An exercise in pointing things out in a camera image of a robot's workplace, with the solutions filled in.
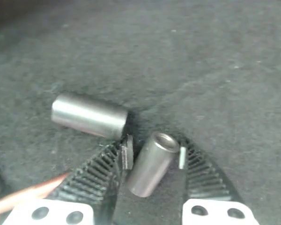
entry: dark gray surface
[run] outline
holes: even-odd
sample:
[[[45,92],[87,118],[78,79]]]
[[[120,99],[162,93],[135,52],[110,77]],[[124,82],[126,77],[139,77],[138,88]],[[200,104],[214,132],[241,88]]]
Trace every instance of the dark gray surface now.
[[[140,139],[158,128],[185,132],[262,225],[281,224],[281,0],[31,9],[0,26],[0,173],[13,190],[94,154],[97,138],[50,122],[56,95],[76,90],[137,110]],[[181,184],[173,166],[151,198],[123,188],[116,219],[178,225]]]

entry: hollow metal tube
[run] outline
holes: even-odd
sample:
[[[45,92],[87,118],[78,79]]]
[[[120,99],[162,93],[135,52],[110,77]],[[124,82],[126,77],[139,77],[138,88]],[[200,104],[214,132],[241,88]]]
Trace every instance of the hollow metal tube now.
[[[178,142],[170,135],[154,132],[144,144],[126,185],[138,197],[149,197],[179,152]]]
[[[118,140],[127,116],[128,110],[119,105],[65,92],[53,102],[51,119],[85,133]]]

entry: plate hole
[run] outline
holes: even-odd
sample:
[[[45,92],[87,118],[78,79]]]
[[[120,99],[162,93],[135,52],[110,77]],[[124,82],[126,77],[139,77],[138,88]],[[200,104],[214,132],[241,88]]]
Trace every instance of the plate hole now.
[[[207,216],[208,212],[204,207],[200,205],[196,205],[192,207],[192,214],[199,215],[199,216]]]
[[[33,211],[31,217],[35,220],[43,219],[47,216],[49,209],[47,207],[41,207]]]
[[[76,225],[79,224],[83,219],[83,213],[79,211],[71,212],[67,216],[67,224]]]
[[[228,210],[228,216],[237,219],[244,219],[245,217],[244,213],[241,210],[234,209],[234,208]]]

